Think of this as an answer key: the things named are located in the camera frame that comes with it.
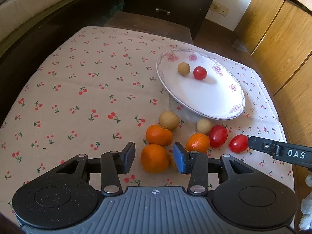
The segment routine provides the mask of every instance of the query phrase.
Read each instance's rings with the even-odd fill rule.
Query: wall outlet
[[[213,2],[213,3],[211,4],[211,10],[214,11],[214,12],[216,12],[216,13],[219,13],[219,12],[220,12],[221,6],[222,6],[221,4],[218,4],[218,3],[216,3],[216,2]]]
[[[213,2],[211,4],[211,11],[214,11],[216,13],[219,13],[221,14],[222,16],[226,16],[227,13],[229,13],[230,9],[219,4],[219,3],[216,3],[216,2]]]

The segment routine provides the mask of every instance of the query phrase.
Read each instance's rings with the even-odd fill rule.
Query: red tomato
[[[203,80],[207,76],[207,71],[205,70],[205,68],[198,66],[198,67],[194,68],[193,75],[194,75],[195,79]]]
[[[234,153],[242,153],[248,148],[248,137],[244,134],[235,136],[230,141],[229,148]]]
[[[212,148],[221,147],[227,140],[227,129],[221,125],[214,126],[210,131],[209,140]]]

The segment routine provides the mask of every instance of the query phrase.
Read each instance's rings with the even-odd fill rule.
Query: cherry print tablecloth
[[[199,116],[169,96],[155,69],[160,54],[177,48],[192,48],[214,58],[234,74],[244,90],[244,112],[230,121],[213,121],[223,124],[229,137],[220,149],[209,150],[209,157],[230,153],[228,142],[240,133],[285,141],[275,108],[254,70],[176,40],[88,26],[47,57],[1,126],[0,211],[16,221],[11,199],[20,186],[77,154],[97,158],[107,151],[121,151],[128,141],[135,142],[136,158],[130,173],[120,175],[123,188],[186,186],[189,176],[174,167],[148,174],[140,165],[141,150],[148,143],[146,128],[156,124],[164,110],[180,118],[174,142],[185,145],[195,132]],[[290,164],[253,150],[233,155],[294,189]],[[210,189],[214,189],[216,176],[209,178]],[[91,175],[90,184],[100,189],[99,174]]]

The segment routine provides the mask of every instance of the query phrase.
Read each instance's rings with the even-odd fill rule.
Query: screw
[[[206,188],[201,185],[195,185],[195,186],[191,186],[190,190],[193,193],[202,193],[206,191]]]
[[[115,185],[104,187],[104,191],[107,193],[116,193],[119,191],[119,187]]]

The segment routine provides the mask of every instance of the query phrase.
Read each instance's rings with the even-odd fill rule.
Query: drawer handle
[[[166,10],[163,10],[163,9],[156,8],[155,11],[156,12],[160,12],[160,11],[166,12],[167,15],[170,15],[170,11],[166,11]]]

